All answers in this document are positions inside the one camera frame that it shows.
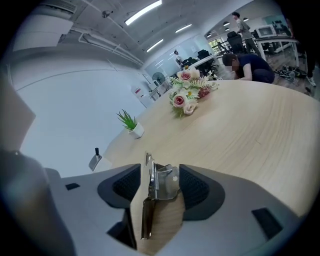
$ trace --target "metal clamp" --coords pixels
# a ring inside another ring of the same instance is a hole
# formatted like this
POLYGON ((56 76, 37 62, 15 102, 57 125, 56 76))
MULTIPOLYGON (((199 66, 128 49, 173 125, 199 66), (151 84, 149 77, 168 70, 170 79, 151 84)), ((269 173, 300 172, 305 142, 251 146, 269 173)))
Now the metal clamp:
POLYGON ((153 215, 159 200, 172 200, 178 195, 179 168, 168 164, 163 166, 155 162, 151 153, 145 154, 145 172, 148 171, 149 192, 143 201, 141 239, 151 237, 153 215))

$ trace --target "fluorescent light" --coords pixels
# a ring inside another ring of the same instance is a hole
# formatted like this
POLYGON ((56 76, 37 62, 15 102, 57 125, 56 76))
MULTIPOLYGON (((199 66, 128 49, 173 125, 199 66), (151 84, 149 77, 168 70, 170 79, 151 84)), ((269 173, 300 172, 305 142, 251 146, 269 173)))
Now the fluorescent light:
POLYGON ((155 48, 158 44, 162 43, 163 39, 161 39, 159 42, 155 43, 154 45, 152 45, 148 50, 146 50, 146 52, 150 52, 153 48, 155 48))
POLYGON ((157 64, 155 64, 155 65, 158 65, 158 64, 160 64, 161 62, 163 62, 164 60, 161 60, 161 61, 159 61, 157 64))
POLYGON ((125 24, 127 24, 128 26, 134 22, 136 19, 138 19, 139 17, 141 17, 142 15, 144 15, 145 13, 149 12, 150 10, 152 10, 153 8, 158 7, 159 5, 162 4, 162 0, 160 1, 156 1, 150 5, 148 5, 146 8, 143 8, 141 11, 137 12, 135 15, 133 15, 131 18, 127 19, 125 21, 125 24))
POLYGON ((191 25, 192 25, 192 24, 187 25, 187 26, 184 26, 183 28, 178 29, 178 30, 176 31, 176 33, 178 33, 178 32, 180 32, 181 30, 184 30, 184 29, 190 27, 191 25))

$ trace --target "window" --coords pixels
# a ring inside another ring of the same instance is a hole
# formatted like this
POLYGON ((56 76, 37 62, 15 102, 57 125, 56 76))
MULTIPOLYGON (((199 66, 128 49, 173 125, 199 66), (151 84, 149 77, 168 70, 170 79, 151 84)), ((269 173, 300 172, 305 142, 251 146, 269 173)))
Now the window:
POLYGON ((221 43, 222 47, 225 47, 226 50, 228 50, 226 43, 223 43, 223 40, 221 39, 221 37, 212 40, 211 42, 209 42, 209 45, 211 46, 211 48, 214 50, 214 52, 219 55, 224 49, 222 47, 218 46, 218 43, 221 43))

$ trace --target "small potted plant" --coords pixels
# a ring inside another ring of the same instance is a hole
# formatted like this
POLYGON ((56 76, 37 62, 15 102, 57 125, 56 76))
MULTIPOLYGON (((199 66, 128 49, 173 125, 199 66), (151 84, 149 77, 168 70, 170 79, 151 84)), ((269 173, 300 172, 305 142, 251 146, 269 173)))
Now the small potted plant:
POLYGON ((131 116, 127 113, 127 111, 123 109, 122 111, 123 111, 123 114, 119 112, 119 114, 117 115, 119 116, 118 119, 125 124, 124 128, 128 129, 129 134, 135 139, 141 138, 145 132, 142 125, 139 122, 137 123, 137 120, 135 117, 133 117, 132 119, 131 116))

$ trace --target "wooden table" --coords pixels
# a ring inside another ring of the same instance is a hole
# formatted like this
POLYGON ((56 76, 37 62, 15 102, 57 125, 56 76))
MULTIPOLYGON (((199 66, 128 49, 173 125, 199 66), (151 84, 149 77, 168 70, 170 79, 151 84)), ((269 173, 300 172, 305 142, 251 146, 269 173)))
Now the wooden table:
MULTIPOLYGON (((104 156, 115 168, 143 164, 148 151, 162 165, 187 164, 242 177, 265 188, 298 216, 306 214, 320 187, 320 103, 274 84, 218 84, 191 116, 181 119, 174 118, 164 95, 138 117, 145 129, 142 138, 133 140, 124 130, 104 156)), ((151 240, 140 240, 148 184, 148 174, 142 173, 131 215, 138 250, 154 255, 179 230, 184 202, 180 193, 174 202, 160 203, 151 240)))

